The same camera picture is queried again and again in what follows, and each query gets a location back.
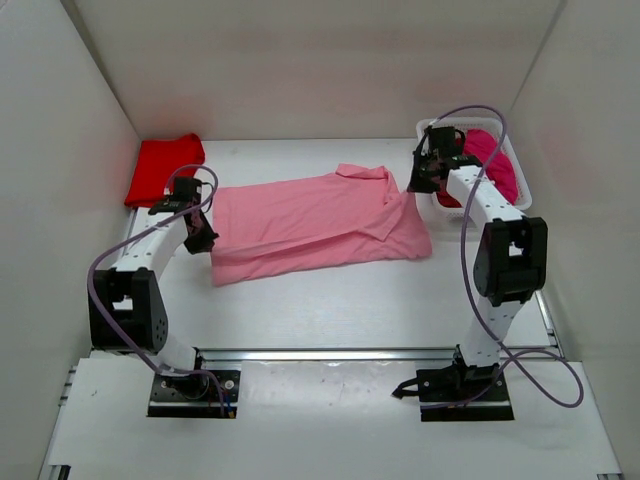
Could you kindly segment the light pink polo shirt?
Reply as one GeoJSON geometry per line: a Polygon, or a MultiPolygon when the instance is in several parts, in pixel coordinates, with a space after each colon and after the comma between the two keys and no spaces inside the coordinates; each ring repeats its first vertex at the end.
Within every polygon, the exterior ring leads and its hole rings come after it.
{"type": "Polygon", "coordinates": [[[212,219],[220,235],[211,254],[217,287],[432,254],[414,195],[384,166],[341,164],[316,177],[225,187],[212,219]]]}

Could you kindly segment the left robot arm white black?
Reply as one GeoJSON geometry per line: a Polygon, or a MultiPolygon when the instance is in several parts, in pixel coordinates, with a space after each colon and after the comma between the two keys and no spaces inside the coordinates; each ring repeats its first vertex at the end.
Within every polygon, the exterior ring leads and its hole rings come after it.
{"type": "Polygon", "coordinates": [[[197,348],[170,332],[159,280],[179,248],[209,254],[218,234],[206,218],[218,179],[205,183],[175,176],[148,212],[151,224],[100,254],[87,272],[91,342],[103,350],[134,353],[156,375],[188,398],[215,391],[220,381],[202,367],[197,348]],[[210,188],[202,195],[204,186],[210,188]]]}

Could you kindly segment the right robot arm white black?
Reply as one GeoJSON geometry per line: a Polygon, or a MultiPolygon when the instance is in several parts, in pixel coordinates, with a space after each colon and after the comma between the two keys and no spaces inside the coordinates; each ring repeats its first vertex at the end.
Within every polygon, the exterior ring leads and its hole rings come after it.
{"type": "Polygon", "coordinates": [[[409,183],[413,193],[446,192],[481,232],[474,264],[463,270],[476,318],[451,365],[418,374],[424,393],[442,394],[447,402],[471,400],[498,378],[513,319],[546,279],[545,221],[526,217],[503,196],[482,162],[464,154],[465,140],[454,127],[428,126],[413,153],[409,183]]]}

